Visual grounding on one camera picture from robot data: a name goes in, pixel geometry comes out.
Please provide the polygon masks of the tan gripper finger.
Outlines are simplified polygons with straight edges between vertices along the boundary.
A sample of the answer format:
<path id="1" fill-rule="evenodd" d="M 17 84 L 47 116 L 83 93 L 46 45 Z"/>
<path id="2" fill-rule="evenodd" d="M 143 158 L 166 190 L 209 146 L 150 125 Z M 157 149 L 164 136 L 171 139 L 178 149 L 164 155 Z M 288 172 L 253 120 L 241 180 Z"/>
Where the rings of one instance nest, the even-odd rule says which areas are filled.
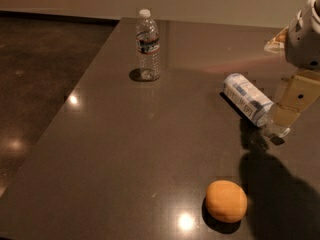
<path id="1" fill-rule="evenodd" d="M 320 72 L 300 69 L 287 82 L 269 115 L 278 126 L 289 128 L 320 97 Z"/>

